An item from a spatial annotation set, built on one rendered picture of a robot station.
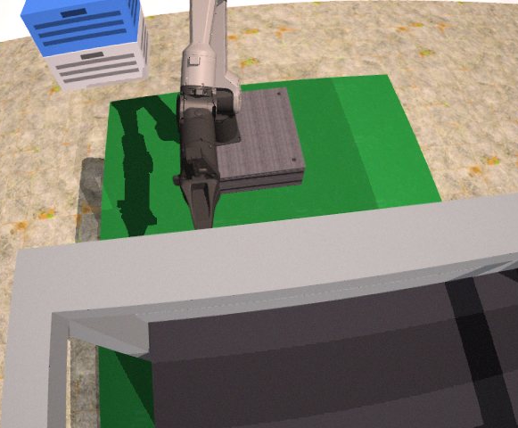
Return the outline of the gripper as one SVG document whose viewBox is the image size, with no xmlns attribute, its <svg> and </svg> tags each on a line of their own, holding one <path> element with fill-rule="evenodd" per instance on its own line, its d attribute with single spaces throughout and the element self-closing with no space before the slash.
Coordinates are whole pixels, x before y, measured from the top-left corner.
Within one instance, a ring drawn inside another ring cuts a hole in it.
<svg viewBox="0 0 518 428">
<path fill-rule="evenodd" d="M 200 148 L 189 148 L 198 146 Z M 199 163 L 201 158 L 202 163 Z M 216 147 L 204 141 L 184 145 L 180 150 L 180 171 L 179 175 L 173 176 L 173 182 L 174 185 L 180 185 L 191 212 L 194 229 L 212 228 L 215 208 L 221 195 Z"/>
</svg>

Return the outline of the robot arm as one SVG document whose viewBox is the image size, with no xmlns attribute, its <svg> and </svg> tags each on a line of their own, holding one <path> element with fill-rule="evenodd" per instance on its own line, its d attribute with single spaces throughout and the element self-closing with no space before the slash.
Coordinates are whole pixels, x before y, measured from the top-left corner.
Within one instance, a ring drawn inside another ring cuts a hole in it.
<svg viewBox="0 0 518 428">
<path fill-rule="evenodd" d="M 194 141 L 216 149 L 241 142 L 236 119 L 241 81 L 227 69 L 227 0 L 189 0 L 189 22 L 176 109 L 180 150 Z"/>
</svg>

